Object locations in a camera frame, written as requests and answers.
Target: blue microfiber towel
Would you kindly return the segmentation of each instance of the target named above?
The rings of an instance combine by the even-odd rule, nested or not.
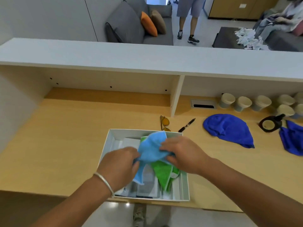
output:
[[[151,133],[144,141],[140,143],[138,152],[141,154],[136,160],[140,161],[140,166],[133,182],[143,185],[142,174],[147,163],[153,163],[158,160],[170,164],[165,157],[170,154],[168,151],[160,151],[161,143],[166,140],[165,131]]]
[[[238,143],[245,148],[255,148],[254,140],[246,123],[230,114],[212,115],[203,122],[203,127],[212,136]]]
[[[281,127],[279,134],[284,149],[294,155],[303,156],[303,127],[286,120],[288,128]]]

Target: silver bangle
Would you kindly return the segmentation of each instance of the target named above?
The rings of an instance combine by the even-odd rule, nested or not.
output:
[[[113,197],[115,196],[115,193],[114,193],[114,191],[112,190],[112,188],[111,188],[111,186],[109,185],[109,183],[105,180],[105,178],[104,178],[102,175],[100,175],[98,172],[95,172],[94,175],[98,176],[98,177],[105,183],[105,185],[107,185],[107,187],[109,188],[109,190],[110,190],[111,193],[112,193],[112,198],[113,198]]]

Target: gray shorts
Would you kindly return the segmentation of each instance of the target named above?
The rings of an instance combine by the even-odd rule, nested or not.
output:
[[[204,0],[179,0],[177,17],[187,17],[191,8],[193,17],[198,18],[203,8]]]

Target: shoe on floor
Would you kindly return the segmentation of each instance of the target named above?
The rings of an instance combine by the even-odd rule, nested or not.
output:
[[[143,227],[146,221],[146,204],[135,204],[133,212],[133,226]]]
[[[178,32],[177,38],[178,38],[179,40],[181,40],[181,39],[182,39],[182,35],[183,35],[183,31],[179,31],[179,32]]]
[[[189,37],[188,40],[187,40],[187,42],[196,45],[196,44],[199,43],[200,41],[197,40],[197,39],[194,38],[194,37]]]

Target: pink cushion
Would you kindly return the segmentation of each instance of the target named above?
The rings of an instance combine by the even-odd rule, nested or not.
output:
[[[298,24],[298,26],[292,32],[297,37],[303,34],[303,21]]]

